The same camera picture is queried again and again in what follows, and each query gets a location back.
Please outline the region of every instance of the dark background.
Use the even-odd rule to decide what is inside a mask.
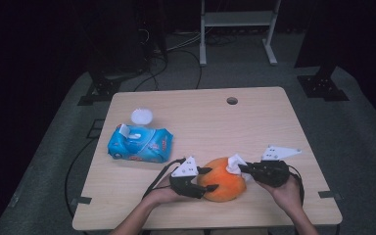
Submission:
[[[119,68],[137,68],[143,60],[140,54],[124,59],[140,48],[123,45],[138,45],[132,26],[145,24],[152,9],[143,1],[99,2],[0,0],[0,215],[90,55],[100,50]],[[217,9],[219,1],[207,2]],[[221,3],[227,11],[271,8],[271,1]],[[338,65],[376,108],[376,1],[330,3],[284,0],[276,31],[307,29],[297,67],[319,66],[331,44],[338,45]],[[199,30],[200,1],[165,0],[164,11],[166,32]]]

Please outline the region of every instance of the baby wipes package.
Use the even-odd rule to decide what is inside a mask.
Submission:
[[[173,135],[166,129],[121,124],[108,144],[114,159],[164,163],[169,159]]]

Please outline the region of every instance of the hole in table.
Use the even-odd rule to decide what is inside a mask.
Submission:
[[[227,103],[229,105],[237,105],[237,103],[239,103],[239,101],[235,97],[228,97],[227,98]]]

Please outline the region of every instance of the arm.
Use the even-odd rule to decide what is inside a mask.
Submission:
[[[272,188],[259,182],[258,184],[271,194],[274,202],[292,219],[300,235],[318,234],[302,208],[299,184],[292,175],[284,185],[278,188]]]
[[[160,204],[171,203],[186,198],[176,194],[169,185],[169,175],[167,175],[159,184],[158,188],[149,193],[127,216],[127,218],[118,225],[110,235],[136,235],[142,229],[151,211]]]

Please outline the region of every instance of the forearm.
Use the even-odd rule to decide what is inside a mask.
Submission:
[[[286,214],[292,219],[300,235],[318,235],[304,210],[286,211]]]
[[[142,200],[127,218],[110,235],[136,235],[142,229],[151,211],[159,204]]]

